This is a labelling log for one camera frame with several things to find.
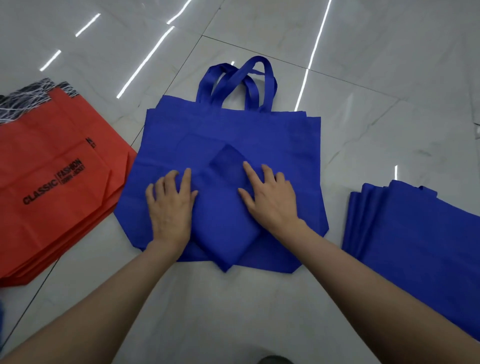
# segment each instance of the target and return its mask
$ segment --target forearm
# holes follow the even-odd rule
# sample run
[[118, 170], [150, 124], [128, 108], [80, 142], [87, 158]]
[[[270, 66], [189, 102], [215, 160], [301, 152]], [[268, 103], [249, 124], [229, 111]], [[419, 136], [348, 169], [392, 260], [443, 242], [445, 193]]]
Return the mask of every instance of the forearm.
[[5, 359], [7, 363], [110, 363], [175, 255], [148, 249]]
[[300, 220], [278, 236], [383, 363], [473, 363], [476, 341]]

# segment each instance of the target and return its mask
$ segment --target blue bag handle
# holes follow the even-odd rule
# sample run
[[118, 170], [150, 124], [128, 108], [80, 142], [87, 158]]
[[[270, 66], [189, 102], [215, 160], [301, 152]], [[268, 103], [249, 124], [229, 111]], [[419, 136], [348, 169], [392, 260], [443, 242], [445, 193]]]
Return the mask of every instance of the blue bag handle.
[[[257, 62], [264, 64], [265, 73], [254, 70]], [[273, 105], [273, 98], [275, 97], [278, 84], [273, 76], [272, 65], [269, 60], [262, 56], [254, 56], [250, 58], [245, 64], [236, 71], [225, 83], [223, 87], [216, 87], [212, 94], [212, 104], [221, 106], [230, 93], [243, 81], [249, 73], [264, 74], [265, 75], [265, 97], [264, 103], [258, 108], [260, 112], [271, 112]]]
[[[226, 73], [218, 82], [215, 90], [219, 87], [223, 87], [236, 71], [238, 71], [238, 68], [229, 63], [221, 63], [216, 66], [211, 66], [198, 85], [196, 102], [212, 103], [212, 91], [215, 82], [217, 82], [218, 78], [223, 73]], [[257, 110], [260, 104], [260, 94], [255, 81], [247, 75], [241, 83], [247, 88], [245, 93], [245, 110]]]

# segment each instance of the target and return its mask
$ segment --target stack of red bags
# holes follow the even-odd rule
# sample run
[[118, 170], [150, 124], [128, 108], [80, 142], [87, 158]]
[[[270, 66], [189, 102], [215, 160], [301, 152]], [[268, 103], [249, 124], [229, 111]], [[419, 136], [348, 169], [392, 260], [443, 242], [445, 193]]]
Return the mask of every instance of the stack of red bags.
[[109, 215], [135, 157], [67, 83], [0, 96], [0, 287], [29, 283]]

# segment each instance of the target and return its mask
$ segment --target white marble floor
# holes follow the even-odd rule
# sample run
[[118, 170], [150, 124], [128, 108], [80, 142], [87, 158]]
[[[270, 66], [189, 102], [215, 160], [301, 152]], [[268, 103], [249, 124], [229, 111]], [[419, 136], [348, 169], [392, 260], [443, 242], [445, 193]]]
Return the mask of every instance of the white marble floor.
[[[68, 81], [138, 149], [163, 94], [194, 100], [209, 66], [263, 54], [278, 80], [274, 109], [322, 117], [327, 237], [340, 245], [349, 192], [388, 184], [395, 168], [480, 215], [479, 16], [476, 0], [6, 0], [0, 94]], [[242, 105], [236, 91], [224, 107]], [[29, 285], [0, 289], [3, 354], [136, 254], [111, 215]], [[115, 363], [247, 364], [269, 353], [377, 362], [305, 268], [224, 274], [201, 262], [163, 277]]]

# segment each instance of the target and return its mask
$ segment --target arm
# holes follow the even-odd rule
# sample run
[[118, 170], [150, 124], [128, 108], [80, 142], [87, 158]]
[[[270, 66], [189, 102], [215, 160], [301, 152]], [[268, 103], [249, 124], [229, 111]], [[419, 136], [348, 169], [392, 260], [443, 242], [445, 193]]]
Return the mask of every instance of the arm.
[[282, 173], [262, 166], [265, 183], [244, 163], [255, 201], [240, 189], [252, 216], [315, 276], [382, 363], [477, 363], [480, 344], [387, 281], [297, 217], [295, 192]]
[[190, 239], [191, 171], [177, 193], [172, 171], [146, 190], [154, 239], [147, 249], [86, 298], [12, 351], [2, 364], [110, 363], [148, 295]]

